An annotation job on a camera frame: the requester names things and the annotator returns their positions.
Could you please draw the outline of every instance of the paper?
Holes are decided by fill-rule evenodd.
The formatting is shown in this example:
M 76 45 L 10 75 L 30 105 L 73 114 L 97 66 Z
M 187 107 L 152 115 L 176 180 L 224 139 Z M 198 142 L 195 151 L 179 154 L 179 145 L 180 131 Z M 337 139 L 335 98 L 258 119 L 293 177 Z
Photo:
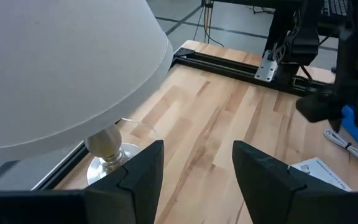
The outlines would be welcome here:
M 303 171 L 313 177 L 316 177 L 322 181 L 332 184 L 340 189 L 348 192 L 352 189 L 343 182 L 321 159 L 315 157 L 307 161 L 303 161 L 297 164 L 293 164 L 292 167 Z

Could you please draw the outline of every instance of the wood grain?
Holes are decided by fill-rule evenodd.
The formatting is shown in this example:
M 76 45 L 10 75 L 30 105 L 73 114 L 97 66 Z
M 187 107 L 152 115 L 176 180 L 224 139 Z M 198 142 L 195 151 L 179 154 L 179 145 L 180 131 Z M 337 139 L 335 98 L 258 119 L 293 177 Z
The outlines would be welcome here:
M 194 41 L 183 46 L 254 65 L 261 60 L 257 55 Z M 327 70 L 307 69 L 314 79 L 334 80 Z M 131 116 L 153 126 L 165 141 L 156 223 L 252 223 L 231 161 L 232 143 L 237 139 L 288 164 L 319 157 L 358 190 L 358 160 L 324 138 L 328 122 L 307 122 L 295 109 L 296 99 L 194 68 L 173 67 L 161 88 Z M 128 141 L 143 145 L 153 141 L 144 127 L 119 127 Z M 86 187 L 90 159 L 78 164 L 57 188 Z

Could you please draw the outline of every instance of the butcher block tabletop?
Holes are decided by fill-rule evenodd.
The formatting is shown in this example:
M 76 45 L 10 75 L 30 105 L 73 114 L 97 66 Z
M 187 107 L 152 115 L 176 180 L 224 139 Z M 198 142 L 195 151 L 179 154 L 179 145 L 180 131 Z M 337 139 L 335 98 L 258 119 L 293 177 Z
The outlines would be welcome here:
M 253 65 L 261 63 L 260 55 L 191 40 L 183 47 Z M 328 70 L 306 69 L 315 80 L 334 80 Z M 252 223 L 234 174 L 234 140 L 243 140 L 287 164 L 319 157 L 350 188 L 358 190 L 358 160 L 323 136 L 329 128 L 327 121 L 312 124 L 297 112 L 297 98 L 174 66 L 160 89 L 130 116 L 153 127 L 164 140 L 163 184 L 155 223 Z M 118 127 L 124 142 L 141 148 L 155 140 L 153 132 L 141 124 L 122 121 Z M 346 132 L 342 135 L 352 140 Z M 88 154 L 57 189 L 86 187 L 91 160 Z

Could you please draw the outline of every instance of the floor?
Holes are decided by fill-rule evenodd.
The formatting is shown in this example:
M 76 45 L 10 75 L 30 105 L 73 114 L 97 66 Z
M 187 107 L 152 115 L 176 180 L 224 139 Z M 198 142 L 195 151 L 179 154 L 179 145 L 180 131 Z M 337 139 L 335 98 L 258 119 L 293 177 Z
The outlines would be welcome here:
M 147 2 L 174 49 L 179 48 L 186 40 L 193 39 L 201 13 L 200 0 Z M 211 37 L 225 47 L 261 54 L 272 17 L 271 14 L 253 14 L 247 6 L 216 2 L 211 22 Z M 202 26 L 198 29 L 195 40 L 204 40 Z M 336 62 L 336 48 L 337 40 L 328 39 L 311 65 L 330 69 Z M 31 189 L 72 151 L 75 145 L 23 161 L 0 161 L 0 190 Z

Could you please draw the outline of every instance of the white cable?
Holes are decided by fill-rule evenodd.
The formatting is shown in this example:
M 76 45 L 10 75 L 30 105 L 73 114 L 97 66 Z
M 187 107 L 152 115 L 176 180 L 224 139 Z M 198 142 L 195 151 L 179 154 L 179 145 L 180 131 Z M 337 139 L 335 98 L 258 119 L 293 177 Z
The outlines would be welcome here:
M 351 146 L 347 141 L 343 140 L 343 138 L 341 138 L 333 130 L 330 129 L 325 130 L 324 136 L 329 140 L 331 140 L 333 143 L 337 144 L 338 146 L 347 149 L 353 156 L 356 156 L 356 158 L 358 158 L 358 149 Z
M 121 119 L 124 120 L 124 121 L 134 122 L 134 123 L 137 123 L 137 124 L 140 124 L 140 125 L 143 125 L 145 127 L 150 128 L 153 131 L 153 133 L 155 134 L 155 138 L 158 139 L 157 131 L 153 127 L 151 127 L 150 125 L 142 123 L 140 121 L 135 121 L 134 119 L 129 119 L 129 118 L 121 118 Z

